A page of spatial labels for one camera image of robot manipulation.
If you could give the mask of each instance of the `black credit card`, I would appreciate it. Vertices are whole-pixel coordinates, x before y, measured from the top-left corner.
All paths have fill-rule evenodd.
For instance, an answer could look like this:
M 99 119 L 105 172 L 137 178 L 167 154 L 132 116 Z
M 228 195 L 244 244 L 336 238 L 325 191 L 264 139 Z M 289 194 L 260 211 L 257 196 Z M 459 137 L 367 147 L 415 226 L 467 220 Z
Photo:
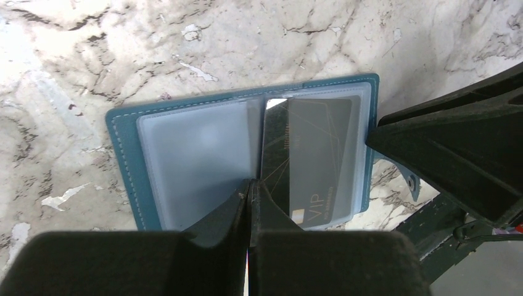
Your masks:
M 272 194 L 279 200 L 276 203 L 286 207 L 284 211 L 303 228 L 332 220 L 351 105 L 346 98 L 290 98 L 280 104 L 268 103 L 262 179 L 277 193 Z M 280 166 L 271 163 L 276 159 Z M 281 177 L 274 179 L 277 172 Z

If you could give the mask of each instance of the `card holder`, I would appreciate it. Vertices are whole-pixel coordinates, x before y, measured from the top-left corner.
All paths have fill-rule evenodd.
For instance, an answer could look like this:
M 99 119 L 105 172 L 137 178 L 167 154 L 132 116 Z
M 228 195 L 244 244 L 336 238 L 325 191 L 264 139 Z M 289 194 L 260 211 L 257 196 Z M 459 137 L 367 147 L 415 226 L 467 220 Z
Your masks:
M 138 229 L 183 230 L 225 200 L 241 177 L 263 179 L 265 107 L 272 99 L 285 98 L 293 105 L 301 104 L 299 100 L 359 97 L 349 99 L 348 118 L 360 127 L 354 137 L 348 126 L 345 137 L 351 147 L 347 155 L 357 159 L 357 170 L 354 176 L 338 174 L 342 181 L 337 182 L 335 202 L 331 199 L 328 221 L 302 227 L 349 220 L 368 206 L 373 153 L 364 139 L 376 125 L 378 84 L 376 74 L 365 74 L 110 110 L 106 123 Z M 291 151 L 297 155 L 291 156 L 292 163 L 298 164 L 292 167 L 298 170 L 300 157 L 295 153 Z M 293 210 L 301 207 L 292 199 L 290 203 Z

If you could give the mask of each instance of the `white marble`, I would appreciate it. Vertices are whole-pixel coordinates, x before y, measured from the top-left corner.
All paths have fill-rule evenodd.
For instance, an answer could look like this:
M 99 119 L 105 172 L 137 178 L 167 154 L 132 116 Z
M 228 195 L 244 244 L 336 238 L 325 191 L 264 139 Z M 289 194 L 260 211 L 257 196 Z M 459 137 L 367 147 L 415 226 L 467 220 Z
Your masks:
M 385 115 L 521 62 L 522 7 L 0 0 L 0 266 L 39 232 L 135 228 L 104 123 L 112 107 L 376 72 Z M 422 204 L 388 164 L 375 169 L 369 211 L 343 227 L 392 229 Z

